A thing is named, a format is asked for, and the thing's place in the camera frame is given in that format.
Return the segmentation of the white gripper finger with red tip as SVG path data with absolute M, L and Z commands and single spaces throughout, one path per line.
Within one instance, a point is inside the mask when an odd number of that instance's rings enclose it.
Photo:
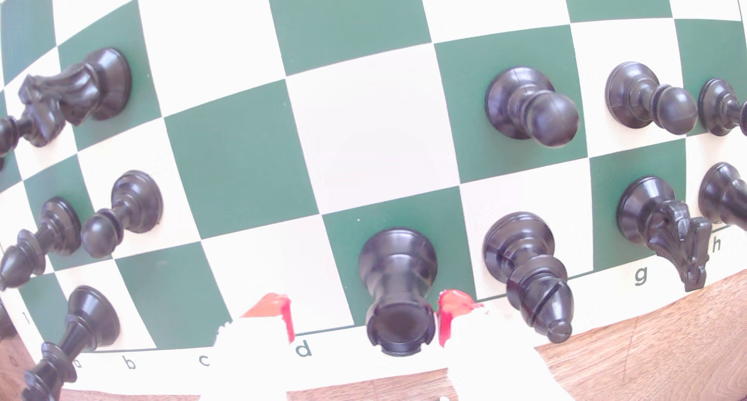
M 573 400 L 544 358 L 499 311 L 466 292 L 438 298 L 438 341 L 458 400 Z
M 217 330 L 200 400 L 287 400 L 291 300 L 269 292 Z

